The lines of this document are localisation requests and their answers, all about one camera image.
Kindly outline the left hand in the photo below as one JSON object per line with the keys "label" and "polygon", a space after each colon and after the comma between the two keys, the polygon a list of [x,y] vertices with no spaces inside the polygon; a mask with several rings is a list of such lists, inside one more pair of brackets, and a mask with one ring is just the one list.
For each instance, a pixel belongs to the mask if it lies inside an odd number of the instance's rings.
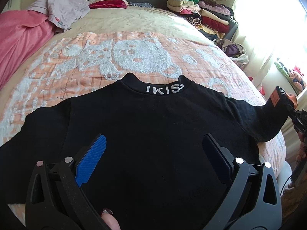
{"label": "left hand", "polygon": [[111,230],[120,230],[119,223],[113,216],[111,210],[103,209],[101,217],[102,220],[109,226]]}

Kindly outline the right hand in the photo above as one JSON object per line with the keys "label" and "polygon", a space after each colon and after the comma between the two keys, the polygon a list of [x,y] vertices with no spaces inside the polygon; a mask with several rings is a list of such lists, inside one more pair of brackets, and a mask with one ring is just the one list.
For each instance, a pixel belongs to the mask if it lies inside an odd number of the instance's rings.
{"label": "right hand", "polygon": [[301,140],[295,162],[300,163],[305,158],[306,158],[306,144],[304,143],[304,140]]}

